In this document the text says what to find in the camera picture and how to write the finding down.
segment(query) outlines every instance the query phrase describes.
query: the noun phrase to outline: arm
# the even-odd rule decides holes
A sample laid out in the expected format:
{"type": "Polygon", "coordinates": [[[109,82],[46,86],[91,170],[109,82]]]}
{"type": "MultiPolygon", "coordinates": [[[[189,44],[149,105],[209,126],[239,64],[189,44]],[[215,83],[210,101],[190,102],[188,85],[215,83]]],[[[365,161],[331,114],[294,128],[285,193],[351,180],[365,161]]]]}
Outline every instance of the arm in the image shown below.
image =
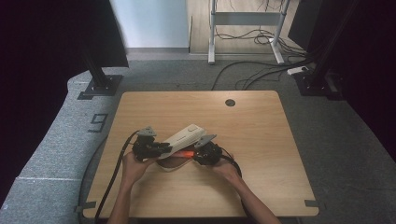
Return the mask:
{"type": "Polygon", "coordinates": [[[237,173],[235,167],[228,161],[221,159],[211,169],[224,177],[241,197],[246,209],[261,224],[280,224],[279,219],[271,210],[250,190],[248,185],[237,173]]]}
{"type": "Polygon", "coordinates": [[[108,224],[128,223],[132,186],[156,160],[157,159],[148,159],[144,162],[139,162],[134,158],[133,152],[125,154],[122,158],[120,190],[116,202],[114,203],[113,210],[111,211],[111,215],[108,218],[108,224]]]}

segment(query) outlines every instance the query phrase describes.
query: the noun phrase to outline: wooden table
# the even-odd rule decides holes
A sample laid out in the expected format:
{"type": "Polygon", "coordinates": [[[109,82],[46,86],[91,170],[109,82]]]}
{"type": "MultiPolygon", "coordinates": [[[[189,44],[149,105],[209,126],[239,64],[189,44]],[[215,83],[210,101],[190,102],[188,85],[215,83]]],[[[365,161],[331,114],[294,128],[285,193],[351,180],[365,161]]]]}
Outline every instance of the wooden table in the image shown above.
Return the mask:
{"type": "MultiPolygon", "coordinates": [[[[247,184],[276,216],[318,213],[305,205],[315,197],[275,91],[144,91],[122,95],[87,199],[96,207],[84,216],[94,217],[132,132],[150,125],[161,142],[192,123],[218,135],[213,141],[234,154],[247,184]]],[[[109,217],[120,178],[121,169],[100,217],[109,217]]],[[[151,165],[132,191],[130,217],[244,215],[232,187],[195,161],[170,173],[151,165]]]]}

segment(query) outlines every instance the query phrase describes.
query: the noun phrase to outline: power strip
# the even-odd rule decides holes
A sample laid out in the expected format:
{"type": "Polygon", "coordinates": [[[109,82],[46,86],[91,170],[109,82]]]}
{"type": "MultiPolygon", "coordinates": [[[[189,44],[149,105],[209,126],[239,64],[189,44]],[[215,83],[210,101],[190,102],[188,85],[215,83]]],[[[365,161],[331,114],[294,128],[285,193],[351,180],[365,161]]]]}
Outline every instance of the power strip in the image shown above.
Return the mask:
{"type": "Polygon", "coordinates": [[[306,72],[309,69],[305,66],[301,66],[301,67],[296,67],[296,68],[291,68],[288,70],[288,74],[289,75],[294,75],[294,74],[298,74],[298,73],[302,73],[302,72],[306,72]]]}
{"type": "Polygon", "coordinates": [[[170,157],[175,152],[181,150],[184,147],[192,145],[198,142],[202,136],[206,134],[206,130],[198,127],[195,124],[191,124],[185,129],[178,133],[175,133],[172,137],[166,139],[164,142],[169,143],[172,147],[172,151],[169,153],[163,153],[159,159],[165,159],[170,157]]]}

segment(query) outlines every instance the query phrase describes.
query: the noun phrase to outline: gray carpet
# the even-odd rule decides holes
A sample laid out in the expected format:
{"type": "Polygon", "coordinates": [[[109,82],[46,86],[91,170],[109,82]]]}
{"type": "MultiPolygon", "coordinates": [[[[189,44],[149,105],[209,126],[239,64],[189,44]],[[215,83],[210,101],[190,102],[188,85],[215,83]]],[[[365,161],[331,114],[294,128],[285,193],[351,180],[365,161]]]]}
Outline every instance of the gray carpet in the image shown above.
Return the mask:
{"type": "MultiPolygon", "coordinates": [[[[16,178],[2,206],[0,222],[78,223],[74,209],[81,179],[94,151],[111,128],[122,93],[209,91],[219,71],[232,62],[208,65],[205,60],[130,61],[130,69],[104,69],[107,75],[124,75],[117,94],[90,101],[77,100],[91,80],[90,74],[86,72],[70,79],[64,106],[16,178]],[[97,119],[107,114],[101,132],[98,132],[101,124],[92,123],[95,114],[97,119]]],[[[231,66],[221,75],[215,91],[233,91],[236,81],[261,69],[263,65],[251,63],[231,66]]],[[[278,74],[266,79],[249,90],[278,92],[320,204],[318,216],[301,217],[300,222],[396,223],[395,162],[348,103],[302,97],[294,79],[286,73],[279,81],[274,81],[278,74]]],[[[99,156],[100,150],[84,181],[82,198],[86,197],[99,156]]]]}

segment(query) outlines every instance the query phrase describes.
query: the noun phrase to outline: white wall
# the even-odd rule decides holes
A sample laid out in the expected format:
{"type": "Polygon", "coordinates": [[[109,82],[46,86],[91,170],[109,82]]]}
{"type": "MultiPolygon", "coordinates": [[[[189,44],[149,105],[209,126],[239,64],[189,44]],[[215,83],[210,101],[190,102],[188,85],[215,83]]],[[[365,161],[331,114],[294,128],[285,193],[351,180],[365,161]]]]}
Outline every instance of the white wall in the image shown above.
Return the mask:
{"type": "Polygon", "coordinates": [[[110,0],[125,48],[187,48],[186,0],[110,0]]]}

